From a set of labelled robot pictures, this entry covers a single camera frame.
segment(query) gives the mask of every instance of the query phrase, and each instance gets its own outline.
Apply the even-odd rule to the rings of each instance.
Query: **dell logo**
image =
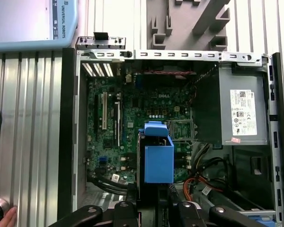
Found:
[[[159,94],[159,98],[169,98],[169,95],[166,95],[166,94]]]

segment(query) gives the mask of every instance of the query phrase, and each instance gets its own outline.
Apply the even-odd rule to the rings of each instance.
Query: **power supply label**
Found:
[[[234,136],[257,135],[255,94],[251,90],[231,90],[231,124]]]

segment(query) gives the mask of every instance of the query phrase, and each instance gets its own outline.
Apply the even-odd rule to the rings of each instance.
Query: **screw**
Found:
[[[96,212],[97,210],[95,209],[95,208],[89,208],[89,213],[94,213],[94,212]]]
[[[120,205],[121,207],[128,207],[128,204],[126,204],[125,202],[121,203]]]
[[[183,202],[182,205],[185,206],[185,207],[190,207],[189,202]]]
[[[221,207],[217,207],[216,211],[219,212],[219,213],[224,213],[225,212],[225,210],[223,208],[221,208]]]

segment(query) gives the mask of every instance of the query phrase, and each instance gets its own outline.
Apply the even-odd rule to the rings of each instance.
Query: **blue plastic bracket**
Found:
[[[148,122],[144,125],[144,134],[146,136],[161,136],[167,137],[169,136],[169,131],[165,124],[162,122]]]
[[[169,137],[167,126],[161,122],[148,122],[144,125],[145,136],[165,138],[166,145],[145,146],[146,183],[173,183],[174,181],[174,144]]]

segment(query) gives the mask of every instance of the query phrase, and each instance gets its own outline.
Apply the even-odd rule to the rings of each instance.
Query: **orange wire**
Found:
[[[192,198],[191,198],[191,196],[190,196],[190,194],[189,194],[188,184],[189,184],[192,180],[195,180],[195,178],[194,178],[194,177],[189,178],[189,179],[187,179],[187,180],[184,182],[184,184],[183,184],[183,193],[184,193],[186,199],[189,200],[189,201],[192,201]],[[203,177],[201,177],[201,176],[198,177],[198,180],[201,181],[201,182],[203,182],[203,183],[206,184],[207,186],[209,186],[209,185],[208,185],[208,182],[207,182]],[[221,189],[218,189],[218,188],[215,188],[215,187],[212,187],[212,186],[209,186],[209,187],[212,188],[212,189],[215,190],[215,191],[223,192],[223,190],[221,190]]]

